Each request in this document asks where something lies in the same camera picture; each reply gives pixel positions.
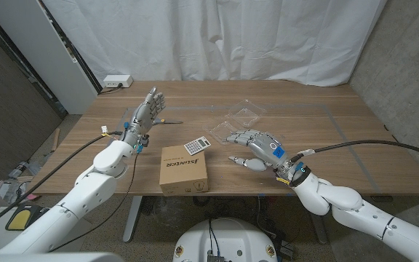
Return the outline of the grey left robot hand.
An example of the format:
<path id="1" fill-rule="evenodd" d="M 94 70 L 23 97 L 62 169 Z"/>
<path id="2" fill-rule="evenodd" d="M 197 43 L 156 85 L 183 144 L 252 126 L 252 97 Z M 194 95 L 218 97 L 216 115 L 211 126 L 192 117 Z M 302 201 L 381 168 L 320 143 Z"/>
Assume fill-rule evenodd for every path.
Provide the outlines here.
<path id="1" fill-rule="evenodd" d="M 156 117 L 164 110 L 165 99 L 157 87 L 151 88 L 145 100 L 135 109 L 129 121 L 128 128 L 123 132 L 120 140 L 134 146 L 152 128 Z"/>

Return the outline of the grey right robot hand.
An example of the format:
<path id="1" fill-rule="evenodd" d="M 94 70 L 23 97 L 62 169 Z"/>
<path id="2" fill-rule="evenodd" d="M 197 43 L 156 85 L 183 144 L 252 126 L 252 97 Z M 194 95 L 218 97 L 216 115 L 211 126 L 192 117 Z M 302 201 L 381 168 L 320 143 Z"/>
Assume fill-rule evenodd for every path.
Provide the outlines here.
<path id="1" fill-rule="evenodd" d="M 285 170 L 289 167 L 288 155 L 282 144 L 268 132 L 258 130 L 239 130 L 226 138 L 229 143 L 246 146 L 255 155 L 253 159 L 230 156 L 234 163 L 250 170 L 262 172 L 269 167 Z"/>

